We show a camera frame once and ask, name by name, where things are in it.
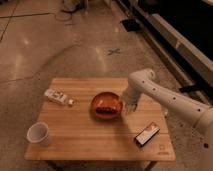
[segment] table surface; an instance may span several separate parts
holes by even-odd
[[[46,122],[52,143],[49,147],[29,143],[27,160],[117,160],[173,161],[175,153],[161,105],[142,95],[137,110],[110,121],[96,119],[89,113],[95,95],[111,91],[121,95],[127,87],[124,78],[55,78],[50,88],[76,100],[73,107],[44,101],[38,121]],[[133,138],[149,123],[160,131],[143,148]]]

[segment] shiny floor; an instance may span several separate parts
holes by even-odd
[[[23,156],[26,131],[36,122],[53,77],[127,77],[149,67],[159,84],[178,91],[179,84],[143,31],[127,32],[120,24],[126,16],[116,2],[110,9],[103,0],[89,1],[88,10],[72,17],[59,9],[60,0],[12,0],[0,6],[1,171],[52,170],[45,162],[25,161]],[[115,49],[119,53],[111,54]],[[202,138],[173,113],[167,123],[177,160],[159,162],[153,170],[196,170]],[[143,164],[71,162],[64,170],[141,171]]]

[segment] cable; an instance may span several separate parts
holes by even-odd
[[[57,14],[55,14],[55,13],[51,13],[51,14],[54,15],[55,20],[60,21],[60,22],[70,21],[70,20],[72,19],[72,13],[69,13],[70,15],[69,15],[69,17],[66,18],[66,19],[61,19],[61,18],[59,18],[59,17],[57,16]]]
[[[22,15],[13,15],[13,16],[3,16],[3,17],[0,17],[0,19],[3,19],[3,18],[16,18],[16,17],[31,17],[31,16],[37,16],[37,15],[49,15],[49,14],[52,14],[52,13],[35,13],[35,14],[22,14]]]
[[[11,19],[13,18],[13,14],[14,14],[14,12],[15,12],[16,8],[18,7],[19,2],[20,2],[20,1],[19,1],[19,0],[17,0],[17,3],[16,3],[16,5],[15,5],[15,7],[13,8],[13,11],[12,11],[12,13],[11,13],[10,17],[9,17],[8,22],[7,22],[7,25],[6,25],[6,27],[5,27],[4,31],[3,31],[2,35],[1,35],[0,43],[1,43],[1,42],[2,42],[2,40],[3,40],[4,34],[5,34],[6,30],[7,30],[8,25],[10,24]]]

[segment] orange bowl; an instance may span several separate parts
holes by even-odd
[[[102,92],[96,95],[91,103],[92,114],[101,119],[113,119],[118,117],[123,108],[119,96],[112,92]]]

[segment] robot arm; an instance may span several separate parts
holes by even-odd
[[[203,134],[205,145],[202,150],[201,170],[213,170],[213,108],[154,83],[155,73],[151,69],[129,75],[128,87],[122,94],[126,105],[136,105],[141,93],[152,97],[160,104],[179,115]]]

